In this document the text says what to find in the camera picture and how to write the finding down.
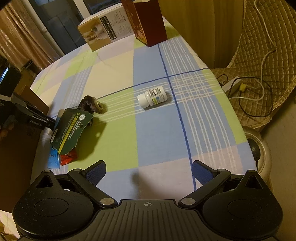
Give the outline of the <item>brown cardboard storage box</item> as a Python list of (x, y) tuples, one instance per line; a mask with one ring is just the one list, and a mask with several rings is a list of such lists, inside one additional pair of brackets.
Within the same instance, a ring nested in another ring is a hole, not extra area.
[[(10, 97), (12, 94), (18, 95), (14, 93), (12, 87), (1, 87), (1, 95)], [(3, 211), (12, 212), (30, 185), (40, 133), (41, 129), (16, 120), (11, 120), (8, 127), (1, 128), (1, 210)]]

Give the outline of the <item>green blister card package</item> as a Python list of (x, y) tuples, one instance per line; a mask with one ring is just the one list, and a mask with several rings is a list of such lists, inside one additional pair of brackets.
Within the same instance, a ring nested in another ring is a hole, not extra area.
[(81, 133), (92, 121), (93, 114), (78, 110), (66, 109), (56, 124), (50, 144), (60, 155), (70, 153), (78, 143)]

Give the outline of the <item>white pill bottle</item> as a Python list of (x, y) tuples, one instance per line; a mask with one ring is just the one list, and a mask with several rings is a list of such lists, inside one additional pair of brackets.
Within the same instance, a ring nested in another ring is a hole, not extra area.
[(168, 100), (167, 94), (162, 86), (149, 89), (137, 96), (141, 108), (155, 106)]

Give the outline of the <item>white product carton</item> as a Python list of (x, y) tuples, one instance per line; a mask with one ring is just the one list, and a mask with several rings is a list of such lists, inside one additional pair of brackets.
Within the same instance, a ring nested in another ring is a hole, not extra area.
[(84, 19), (78, 30), (92, 51), (133, 35), (122, 3), (110, 6)]

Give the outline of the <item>dark red gift box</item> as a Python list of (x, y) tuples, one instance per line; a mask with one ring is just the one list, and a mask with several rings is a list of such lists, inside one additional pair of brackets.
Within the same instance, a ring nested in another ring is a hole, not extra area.
[(121, 0), (121, 3), (140, 42), (151, 47), (168, 39), (157, 0)]

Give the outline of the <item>beige curtain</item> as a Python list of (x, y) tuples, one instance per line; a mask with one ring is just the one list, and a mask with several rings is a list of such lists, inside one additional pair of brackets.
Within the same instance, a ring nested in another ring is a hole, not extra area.
[(1, 51), (19, 69), (32, 61), (41, 71), (60, 58), (21, 1), (1, 9)]

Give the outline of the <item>red snack packet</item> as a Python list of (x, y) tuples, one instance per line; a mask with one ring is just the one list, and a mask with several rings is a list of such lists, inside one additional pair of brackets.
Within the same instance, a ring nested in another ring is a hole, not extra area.
[(76, 161), (77, 158), (78, 156), (75, 149), (71, 150), (68, 154), (60, 155), (61, 166), (65, 166), (73, 161)]

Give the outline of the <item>white power strip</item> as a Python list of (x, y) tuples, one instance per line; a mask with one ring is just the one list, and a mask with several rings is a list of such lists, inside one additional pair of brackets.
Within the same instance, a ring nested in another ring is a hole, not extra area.
[(232, 80), (224, 84), (222, 86), (222, 90), (225, 92), (225, 94), (228, 97), (231, 97), (236, 91), (239, 90), (242, 81), (243, 81), (243, 78), (239, 78), (238, 76), (236, 76)]

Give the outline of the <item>checked tablecloth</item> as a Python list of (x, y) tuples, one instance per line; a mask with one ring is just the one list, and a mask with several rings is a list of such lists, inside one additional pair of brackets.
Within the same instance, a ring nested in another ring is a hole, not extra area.
[[(242, 126), (212, 71), (165, 22), (168, 39), (147, 47), (134, 36), (91, 51), (83, 45), (37, 76), (32, 90), (56, 118), (87, 95), (105, 107), (81, 134), (65, 174), (104, 160), (98, 187), (116, 200), (175, 199), (200, 187), (200, 160), (234, 174), (256, 164)], [(137, 96), (162, 86), (168, 100), (141, 108)]]

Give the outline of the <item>blue toothpaste tube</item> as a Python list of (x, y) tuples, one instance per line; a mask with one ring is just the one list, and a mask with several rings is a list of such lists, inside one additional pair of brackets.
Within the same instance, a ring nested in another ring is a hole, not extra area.
[[(59, 110), (56, 118), (55, 127), (57, 127), (57, 124), (64, 112), (65, 112), (64, 109)], [(60, 169), (60, 157), (59, 157), (58, 151), (52, 145), (50, 145), (50, 151), (49, 151), (49, 157), (48, 157), (48, 168)]]

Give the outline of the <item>white round floor appliance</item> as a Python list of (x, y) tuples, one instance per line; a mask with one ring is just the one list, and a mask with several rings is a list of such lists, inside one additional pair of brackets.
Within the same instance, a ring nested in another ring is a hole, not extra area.
[(267, 182), (272, 168), (272, 157), (268, 143), (260, 132), (248, 126), (243, 126), (243, 131), (253, 154), (257, 171), (262, 179)]

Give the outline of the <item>quilted tan chair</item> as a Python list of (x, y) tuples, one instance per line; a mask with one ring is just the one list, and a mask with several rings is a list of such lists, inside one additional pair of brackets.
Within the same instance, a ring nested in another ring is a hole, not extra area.
[(244, 1), (237, 50), (212, 72), (251, 86), (230, 102), (243, 126), (264, 128), (295, 88), (295, 9), (286, 1)]

